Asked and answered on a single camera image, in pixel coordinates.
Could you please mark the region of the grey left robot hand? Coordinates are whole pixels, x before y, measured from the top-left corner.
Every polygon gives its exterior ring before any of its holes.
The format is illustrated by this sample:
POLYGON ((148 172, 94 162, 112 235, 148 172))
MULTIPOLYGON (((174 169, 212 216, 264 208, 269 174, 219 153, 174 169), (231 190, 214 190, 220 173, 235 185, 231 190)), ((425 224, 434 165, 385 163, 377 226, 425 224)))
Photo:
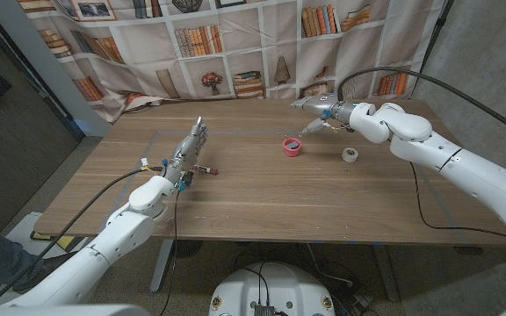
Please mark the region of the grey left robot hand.
POLYGON ((164 169, 163 177, 173 184, 180 182, 182 176, 196 164, 202 147, 207 142, 207 128, 198 116, 189 134, 175 147, 173 155, 164 169))

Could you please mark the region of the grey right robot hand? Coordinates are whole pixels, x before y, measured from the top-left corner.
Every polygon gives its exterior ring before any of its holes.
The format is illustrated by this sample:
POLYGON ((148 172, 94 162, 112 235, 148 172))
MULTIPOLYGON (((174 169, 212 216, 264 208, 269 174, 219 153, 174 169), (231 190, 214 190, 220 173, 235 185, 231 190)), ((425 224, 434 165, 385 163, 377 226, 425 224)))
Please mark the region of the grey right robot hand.
POLYGON ((318 132, 324 127, 333 129, 333 126, 328 122, 329 119, 338 121, 341 124, 340 129, 352 132, 350 117, 355 105, 352 102, 339 101, 333 93, 303 97, 292 102, 289 107, 302 109, 317 116, 314 121, 298 133, 299 137, 318 132))

